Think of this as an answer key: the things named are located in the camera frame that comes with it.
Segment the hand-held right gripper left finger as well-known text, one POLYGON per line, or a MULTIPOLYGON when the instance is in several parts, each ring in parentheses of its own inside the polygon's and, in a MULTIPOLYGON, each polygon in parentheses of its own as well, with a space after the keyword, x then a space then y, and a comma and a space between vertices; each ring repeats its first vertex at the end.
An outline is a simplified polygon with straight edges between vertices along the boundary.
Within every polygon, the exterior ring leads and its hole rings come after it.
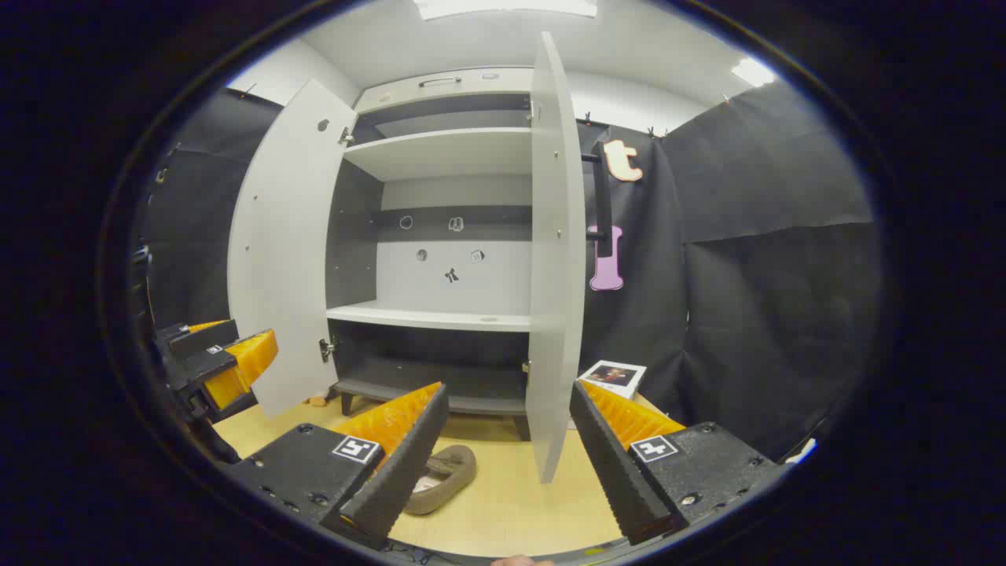
POLYGON ((428 384, 334 429, 299 424, 227 471, 292 519, 381 550, 448 416, 446 386, 428 384))

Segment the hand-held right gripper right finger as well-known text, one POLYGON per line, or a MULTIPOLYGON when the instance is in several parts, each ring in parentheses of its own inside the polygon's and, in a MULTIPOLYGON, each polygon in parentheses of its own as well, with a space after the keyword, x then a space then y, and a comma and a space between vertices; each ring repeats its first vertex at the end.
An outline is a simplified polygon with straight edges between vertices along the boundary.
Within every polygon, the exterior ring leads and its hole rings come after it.
POLYGON ((725 515, 787 471, 725 427, 690 427, 579 380, 569 412, 629 544, 725 515))

